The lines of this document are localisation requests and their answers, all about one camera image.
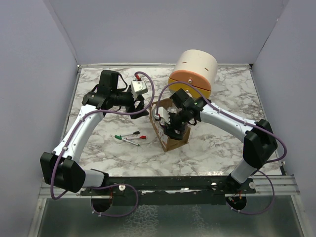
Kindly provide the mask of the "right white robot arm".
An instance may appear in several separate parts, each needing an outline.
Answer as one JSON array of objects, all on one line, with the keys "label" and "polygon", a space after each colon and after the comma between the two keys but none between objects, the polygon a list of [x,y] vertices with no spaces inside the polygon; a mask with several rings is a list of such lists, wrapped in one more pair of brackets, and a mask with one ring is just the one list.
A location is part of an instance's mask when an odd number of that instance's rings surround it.
[{"label": "right white robot arm", "polygon": [[170,97],[177,112],[168,112],[163,107],[153,114],[164,122],[164,133],[171,139],[182,140],[186,126],[193,120],[216,126],[231,134],[243,143],[242,160],[230,173],[227,188],[238,193],[245,186],[245,181],[263,167],[277,149],[277,141],[270,123],[246,120],[216,106],[204,97],[193,99],[183,89]]}]

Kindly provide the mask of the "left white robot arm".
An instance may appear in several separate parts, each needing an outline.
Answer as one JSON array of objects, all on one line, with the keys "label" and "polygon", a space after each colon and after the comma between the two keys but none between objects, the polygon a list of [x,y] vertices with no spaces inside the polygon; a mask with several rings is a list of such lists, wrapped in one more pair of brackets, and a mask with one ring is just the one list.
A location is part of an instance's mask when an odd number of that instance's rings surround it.
[{"label": "left white robot arm", "polygon": [[[79,114],[68,133],[52,152],[44,152],[40,157],[44,181],[51,192],[55,187],[72,193],[90,187],[99,195],[108,191],[108,175],[94,169],[84,170],[79,165],[80,157],[94,129],[106,114],[123,114],[132,119],[149,114],[143,97],[148,87],[139,75],[136,72],[135,80],[119,88],[118,82],[122,78],[119,72],[101,72],[99,82],[84,95]],[[113,107],[125,108],[125,112],[114,111]]]}]

